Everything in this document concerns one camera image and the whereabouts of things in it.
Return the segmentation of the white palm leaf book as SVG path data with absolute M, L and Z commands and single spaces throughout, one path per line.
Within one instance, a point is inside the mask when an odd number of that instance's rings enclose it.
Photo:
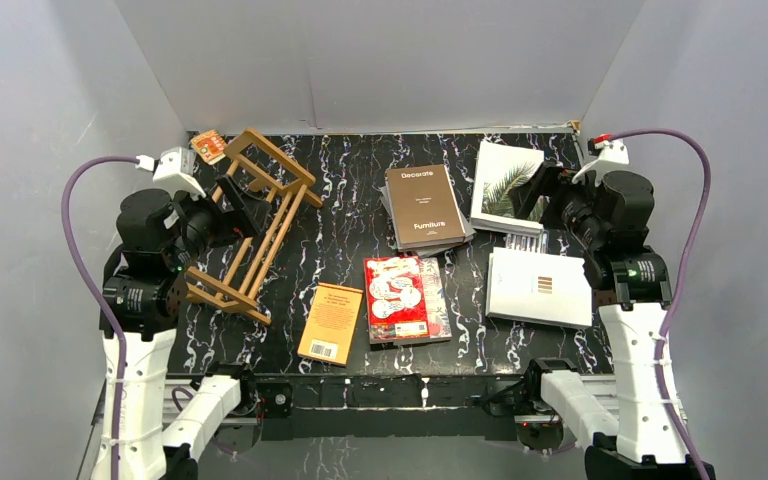
M 518 219 L 508 194 L 530 180 L 544 160 L 542 150 L 482 140 L 475 164 L 471 226 L 476 230 L 538 236 L 543 231 L 538 220 L 545 201 L 539 200 L 531 214 Z

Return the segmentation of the white Afternoon tea book box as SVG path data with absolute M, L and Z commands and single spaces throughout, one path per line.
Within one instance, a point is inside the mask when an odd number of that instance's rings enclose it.
M 489 255 L 485 314 L 569 328 L 593 324 L 584 260 L 496 247 Z

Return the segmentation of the brown Decorate Furniture book box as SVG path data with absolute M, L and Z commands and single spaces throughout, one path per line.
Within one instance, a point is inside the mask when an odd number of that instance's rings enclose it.
M 466 240 L 461 211 L 443 164 L 388 169 L 385 185 L 401 251 Z

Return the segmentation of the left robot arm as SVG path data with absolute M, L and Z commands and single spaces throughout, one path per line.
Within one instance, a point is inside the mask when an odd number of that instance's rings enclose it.
M 108 262 L 101 289 L 107 386 L 94 479 L 195 479 L 222 422 L 260 407 L 251 369 L 216 362 L 194 382 L 176 418 L 164 421 L 185 272 L 209 249 L 260 233 L 269 210 L 238 190 L 229 203 L 224 211 L 208 197 L 146 189 L 120 204 L 121 249 Z

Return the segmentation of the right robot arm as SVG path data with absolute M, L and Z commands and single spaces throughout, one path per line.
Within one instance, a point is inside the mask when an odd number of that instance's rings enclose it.
M 667 319 L 675 296 L 666 263 L 645 243 L 654 189 L 624 170 L 573 171 L 543 162 L 509 194 L 517 216 L 546 198 L 544 226 L 566 230 L 583 248 L 583 270 L 612 349 L 618 412 L 584 386 L 571 363 L 530 362 L 525 405 L 552 410 L 584 450 L 589 479 L 713 479 L 714 467 L 693 447 L 668 349 Z

